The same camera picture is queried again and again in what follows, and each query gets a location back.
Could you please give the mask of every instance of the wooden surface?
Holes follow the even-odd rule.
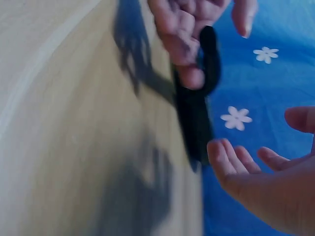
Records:
[[[144,0],[0,0],[0,235],[202,235],[170,81]]]

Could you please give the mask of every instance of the blue patterned fabric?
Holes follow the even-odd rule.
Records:
[[[222,81],[209,97],[217,138],[257,158],[266,146],[287,158],[309,153],[312,135],[291,129],[284,111],[315,105],[315,0],[261,0],[251,37],[234,29],[231,8],[214,25]],[[211,167],[203,169],[204,235],[281,236],[229,197]]]

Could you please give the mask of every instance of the palm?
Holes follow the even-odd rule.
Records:
[[[292,128],[315,132],[315,107],[289,109],[285,118]],[[261,148],[258,157],[275,171],[272,175],[263,173],[245,148],[233,148],[228,140],[211,142],[208,153],[222,187],[266,223],[298,235],[313,225],[315,146],[294,160]]]
[[[213,25],[231,0],[148,0],[157,32],[171,61],[177,66],[182,83],[189,89],[203,86],[203,73],[196,65],[198,36],[206,25]],[[233,20],[242,36],[247,33],[244,19],[256,12],[255,0],[235,0]]]

